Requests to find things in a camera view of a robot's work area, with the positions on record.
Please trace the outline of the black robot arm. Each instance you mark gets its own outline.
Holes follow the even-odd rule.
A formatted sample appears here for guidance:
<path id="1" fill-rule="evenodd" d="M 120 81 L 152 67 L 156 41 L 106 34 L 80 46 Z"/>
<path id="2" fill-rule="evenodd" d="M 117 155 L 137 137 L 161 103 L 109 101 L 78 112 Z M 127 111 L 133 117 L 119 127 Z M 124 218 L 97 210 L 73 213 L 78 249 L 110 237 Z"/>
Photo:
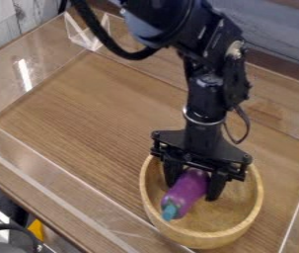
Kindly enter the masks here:
<path id="1" fill-rule="evenodd" d="M 209 173 L 207 201 L 219 199 L 225 184 L 245 178 L 251 157 L 227 130 L 227 113 L 249 98 L 245 47 L 240 27 L 207 0 L 120 0 L 136 40 L 152 48 L 173 47 L 183 61 L 187 100 L 184 128 L 151 134 L 149 154 L 163 163 L 167 186 L 181 168 Z"/>

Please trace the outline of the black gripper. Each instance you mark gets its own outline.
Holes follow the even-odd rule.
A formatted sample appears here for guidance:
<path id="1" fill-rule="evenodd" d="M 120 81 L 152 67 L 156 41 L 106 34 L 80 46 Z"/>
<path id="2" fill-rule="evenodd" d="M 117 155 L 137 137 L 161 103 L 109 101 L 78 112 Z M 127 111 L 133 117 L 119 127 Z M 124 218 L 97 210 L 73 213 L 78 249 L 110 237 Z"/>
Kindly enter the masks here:
<path id="1" fill-rule="evenodd" d="M 164 182 L 168 188 L 173 186 L 184 166 L 209 172 L 205 200 L 213 202 L 221 195 L 227 181 L 245 179 L 251 157 L 221 136 L 211 142 L 199 135 L 193 143 L 184 137 L 184 129 L 153 131 L 149 154 L 163 163 Z"/>

